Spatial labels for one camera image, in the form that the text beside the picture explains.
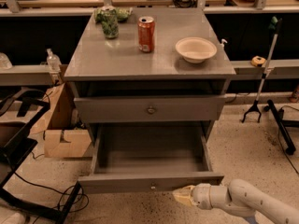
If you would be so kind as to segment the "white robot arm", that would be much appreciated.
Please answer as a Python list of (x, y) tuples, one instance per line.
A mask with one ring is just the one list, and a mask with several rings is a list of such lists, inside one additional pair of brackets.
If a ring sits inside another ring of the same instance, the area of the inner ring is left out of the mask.
[(277, 200), (249, 182), (234, 179), (228, 186), (210, 184), (190, 185), (173, 191), (175, 200), (202, 210), (218, 208), (232, 216), (257, 224), (255, 213), (260, 212), (274, 224), (299, 224), (299, 211)]

